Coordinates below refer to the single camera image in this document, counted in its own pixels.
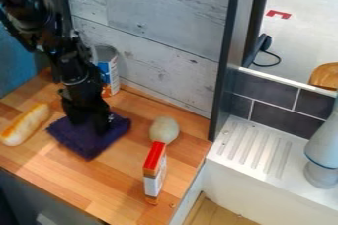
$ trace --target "tile backsplash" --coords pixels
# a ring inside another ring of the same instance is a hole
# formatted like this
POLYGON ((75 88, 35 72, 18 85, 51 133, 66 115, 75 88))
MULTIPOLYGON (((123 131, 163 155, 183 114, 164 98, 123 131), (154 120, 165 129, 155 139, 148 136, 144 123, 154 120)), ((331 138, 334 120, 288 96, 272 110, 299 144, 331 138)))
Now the tile backsplash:
POLYGON ((306 139, 330 116, 334 93, 256 73, 238 73, 232 114, 306 139))

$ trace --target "red lid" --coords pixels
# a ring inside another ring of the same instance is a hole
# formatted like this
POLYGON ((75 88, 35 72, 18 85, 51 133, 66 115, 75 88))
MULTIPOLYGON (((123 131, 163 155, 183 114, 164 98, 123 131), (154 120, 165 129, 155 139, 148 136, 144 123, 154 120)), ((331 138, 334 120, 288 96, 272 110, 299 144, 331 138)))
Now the red lid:
POLYGON ((151 150, 149 151, 149 154, 144 162, 143 168, 155 170, 164 148, 165 143, 157 141, 153 142, 151 150))

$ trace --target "baguette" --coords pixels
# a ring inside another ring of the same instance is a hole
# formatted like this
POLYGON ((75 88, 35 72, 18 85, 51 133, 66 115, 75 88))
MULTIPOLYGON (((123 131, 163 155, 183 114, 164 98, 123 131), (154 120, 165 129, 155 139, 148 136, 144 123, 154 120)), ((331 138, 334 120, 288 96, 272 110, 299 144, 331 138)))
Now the baguette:
POLYGON ((17 146, 28 139, 49 117, 48 104, 36 104, 11 122, 0 134, 0 139, 7 146, 17 146))

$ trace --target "white wood panel wall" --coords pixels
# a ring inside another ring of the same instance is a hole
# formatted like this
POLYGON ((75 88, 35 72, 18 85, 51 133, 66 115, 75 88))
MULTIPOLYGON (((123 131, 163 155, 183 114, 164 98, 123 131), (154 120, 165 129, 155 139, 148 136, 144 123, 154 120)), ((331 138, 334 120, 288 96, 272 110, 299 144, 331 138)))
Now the white wood panel wall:
POLYGON ((228 0, 69 0, 88 44, 120 53, 122 81, 209 117, 228 0))

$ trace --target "wooden countertop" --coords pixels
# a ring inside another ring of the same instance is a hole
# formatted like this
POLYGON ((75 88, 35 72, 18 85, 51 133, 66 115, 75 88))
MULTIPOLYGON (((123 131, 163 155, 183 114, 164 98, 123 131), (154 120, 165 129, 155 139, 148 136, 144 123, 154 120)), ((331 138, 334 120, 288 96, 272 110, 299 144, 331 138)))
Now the wooden countertop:
POLYGON ((167 224, 187 191, 211 143, 209 121, 130 91, 107 99, 116 113, 131 118, 131 131, 91 162, 59 145, 44 130, 63 117, 58 86, 47 72, 0 100, 0 129, 35 102, 47 102, 54 114, 42 130, 18 147, 0 144, 0 166, 95 217, 111 224, 167 224), (160 202, 143 195, 142 164, 151 142, 148 129, 159 115, 177 119, 181 133, 167 148, 168 173, 160 202))

